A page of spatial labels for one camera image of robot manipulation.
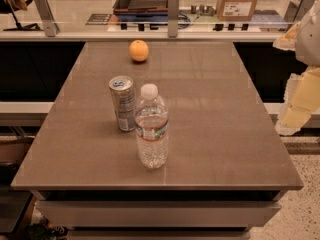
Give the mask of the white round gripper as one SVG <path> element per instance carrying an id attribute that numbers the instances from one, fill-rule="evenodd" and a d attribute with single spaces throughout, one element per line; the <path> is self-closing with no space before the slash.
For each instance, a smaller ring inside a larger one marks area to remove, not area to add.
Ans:
<path id="1" fill-rule="evenodd" d="M 291 136 L 320 108 L 320 68 L 316 67 L 320 66 L 320 1 L 314 3 L 300 23 L 276 39 L 273 47 L 295 50 L 298 61 L 312 65 L 301 75 L 292 73 L 286 84 L 275 129 L 280 135 Z"/>

